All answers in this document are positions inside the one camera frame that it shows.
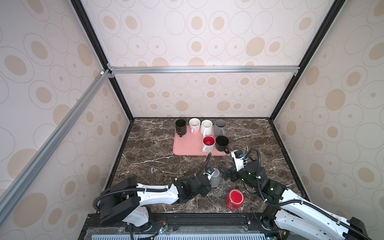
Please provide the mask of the small grey mug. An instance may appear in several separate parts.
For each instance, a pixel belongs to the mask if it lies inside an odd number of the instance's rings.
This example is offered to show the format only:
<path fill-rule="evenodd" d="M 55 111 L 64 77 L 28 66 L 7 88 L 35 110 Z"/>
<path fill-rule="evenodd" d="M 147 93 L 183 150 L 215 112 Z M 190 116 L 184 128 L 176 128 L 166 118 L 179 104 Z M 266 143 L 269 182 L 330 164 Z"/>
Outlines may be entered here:
<path fill-rule="evenodd" d="M 211 188 L 217 188 L 221 184 L 221 172 L 218 169 L 212 169 L 208 178 Z"/>

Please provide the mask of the red glass cup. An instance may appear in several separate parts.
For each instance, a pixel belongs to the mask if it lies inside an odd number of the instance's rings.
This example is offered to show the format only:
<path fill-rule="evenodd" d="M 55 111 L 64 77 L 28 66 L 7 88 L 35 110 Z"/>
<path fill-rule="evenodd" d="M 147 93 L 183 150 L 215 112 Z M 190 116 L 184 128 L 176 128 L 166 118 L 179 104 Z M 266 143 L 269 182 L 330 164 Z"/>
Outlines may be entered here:
<path fill-rule="evenodd" d="M 239 209 L 244 202 L 245 197 L 238 189 L 230 190 L 225 200 L 226 206 L 232 211 Z"/>

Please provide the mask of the white black upside-down mug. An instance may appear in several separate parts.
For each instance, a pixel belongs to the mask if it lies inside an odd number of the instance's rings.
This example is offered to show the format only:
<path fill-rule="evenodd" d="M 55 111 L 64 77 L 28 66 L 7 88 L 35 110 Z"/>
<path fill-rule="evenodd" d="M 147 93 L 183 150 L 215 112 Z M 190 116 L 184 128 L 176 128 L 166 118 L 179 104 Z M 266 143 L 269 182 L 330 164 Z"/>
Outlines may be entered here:
<path fill-rule="evenodd" d="M 225 136 L 218 136 L 216 137 L 216 150 L 218 152 L 224 152 L 226 154 L 230 153 L 230 150 L 228 148 L 229 145 L 229 139 Z"/>

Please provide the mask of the white mug front row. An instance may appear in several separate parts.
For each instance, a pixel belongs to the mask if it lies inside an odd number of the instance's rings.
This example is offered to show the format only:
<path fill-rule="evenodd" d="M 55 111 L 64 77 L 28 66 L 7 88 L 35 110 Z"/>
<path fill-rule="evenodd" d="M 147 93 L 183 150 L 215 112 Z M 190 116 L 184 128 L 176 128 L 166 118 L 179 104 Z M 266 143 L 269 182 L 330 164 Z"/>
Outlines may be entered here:
<path fill-rule="evenodd" d="M 211 153 L 215 149 L 216 140 L 212 136 L 205 136 L 203 137 L 203 153 Z"/>

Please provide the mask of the pink rectangular tray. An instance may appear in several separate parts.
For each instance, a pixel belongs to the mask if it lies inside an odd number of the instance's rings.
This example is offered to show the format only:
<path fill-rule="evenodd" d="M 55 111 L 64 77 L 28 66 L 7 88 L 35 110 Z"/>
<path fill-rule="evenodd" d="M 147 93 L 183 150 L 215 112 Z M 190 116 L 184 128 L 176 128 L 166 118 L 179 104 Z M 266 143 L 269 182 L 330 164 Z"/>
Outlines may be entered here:
<path fill-rule="evenodd" d="M 184 136 L 175 134 L 173 153 L 177 156 L 207 156 L 208 152 L 202 152 L 203 146 L 203 135 L 200 132 L 192 134 L 190 126 L 187 126 Z"/>

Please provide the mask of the tall grey mug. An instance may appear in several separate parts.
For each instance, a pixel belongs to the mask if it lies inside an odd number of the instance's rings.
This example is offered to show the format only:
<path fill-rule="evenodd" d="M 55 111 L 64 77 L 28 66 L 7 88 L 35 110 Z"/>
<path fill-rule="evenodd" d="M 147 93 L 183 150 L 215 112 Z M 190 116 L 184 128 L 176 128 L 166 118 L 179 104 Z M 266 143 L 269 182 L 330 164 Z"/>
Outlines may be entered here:
<path fill-rule="evenodd" d="M 218 119 L 215 121 L 214 135 L 216 137 L 226 135 L 226 126 L 227 123 L 224 120 Z"/>

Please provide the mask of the white mug with handle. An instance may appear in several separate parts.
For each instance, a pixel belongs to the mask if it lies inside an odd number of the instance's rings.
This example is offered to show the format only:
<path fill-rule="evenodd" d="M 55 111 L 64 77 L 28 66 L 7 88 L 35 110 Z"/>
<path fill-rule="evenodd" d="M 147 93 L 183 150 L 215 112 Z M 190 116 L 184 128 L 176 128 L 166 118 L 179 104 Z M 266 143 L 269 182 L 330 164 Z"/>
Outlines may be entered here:
<path fill-rule="evenodd" d="M 213 123 L 210 120 L 203 120 L 200 127 L 203 137 L 210 136 L 213 133 Z"/>

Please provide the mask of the pale pink mug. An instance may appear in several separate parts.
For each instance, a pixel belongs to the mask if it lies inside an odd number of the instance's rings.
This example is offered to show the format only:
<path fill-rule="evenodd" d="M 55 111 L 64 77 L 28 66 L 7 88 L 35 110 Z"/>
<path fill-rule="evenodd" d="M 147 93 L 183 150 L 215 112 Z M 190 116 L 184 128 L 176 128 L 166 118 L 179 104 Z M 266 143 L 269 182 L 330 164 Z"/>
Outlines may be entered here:
<path fill-rule="evenodd" d="M 198 118 L 192 118 L 189 120 L 190 131 L 192 134 L 200 132 L 201 121 Z"/>

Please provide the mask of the black mug white rim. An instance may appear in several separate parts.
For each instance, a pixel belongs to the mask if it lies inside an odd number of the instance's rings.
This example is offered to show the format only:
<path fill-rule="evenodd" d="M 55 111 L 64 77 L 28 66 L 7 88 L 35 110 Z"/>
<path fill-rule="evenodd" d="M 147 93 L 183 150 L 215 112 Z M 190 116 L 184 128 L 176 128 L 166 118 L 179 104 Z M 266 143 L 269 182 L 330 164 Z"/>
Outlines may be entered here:
<path fill-rule="evenodd" d="M 178 119 L 175 122 L 176 134 L 182 138 L 187 133 L 187 122 L 184 119 Z"/>

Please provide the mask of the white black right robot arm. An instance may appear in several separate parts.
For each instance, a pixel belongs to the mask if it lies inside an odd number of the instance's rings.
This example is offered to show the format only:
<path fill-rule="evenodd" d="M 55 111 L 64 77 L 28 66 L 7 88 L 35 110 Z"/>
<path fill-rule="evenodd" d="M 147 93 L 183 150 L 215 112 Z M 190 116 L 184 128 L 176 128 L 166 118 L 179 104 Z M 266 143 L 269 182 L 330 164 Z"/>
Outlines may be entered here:
<path fill-rule="evenodd" d="M 240 170 L 219 168 L 225 180 L 242 181 L 268 205 L 261 221 L 309 240 L 367 240 L 365 225 L 357 218 L 332 214 L 300 197 L 285 185 L 267 178 L 264 168 L 249 162 Z"/>

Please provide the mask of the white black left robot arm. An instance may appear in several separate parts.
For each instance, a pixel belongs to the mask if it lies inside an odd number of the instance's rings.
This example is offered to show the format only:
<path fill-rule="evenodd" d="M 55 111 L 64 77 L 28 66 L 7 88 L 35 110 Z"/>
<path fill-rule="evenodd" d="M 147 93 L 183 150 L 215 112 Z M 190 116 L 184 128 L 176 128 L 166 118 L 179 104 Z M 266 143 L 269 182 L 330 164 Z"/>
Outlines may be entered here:
<path fill-rule="evenodd" d="M 102 192 L 93 208 L 100 213 L 104 226 L 125 222 L 142 227 L 151 220 L 148 205 L 184 204 L 198 195 L 205 197 L 212 189 L 210 179 L 204 173 L 173 180 L 169 185 L 148 186 L 131 177 Z"/>

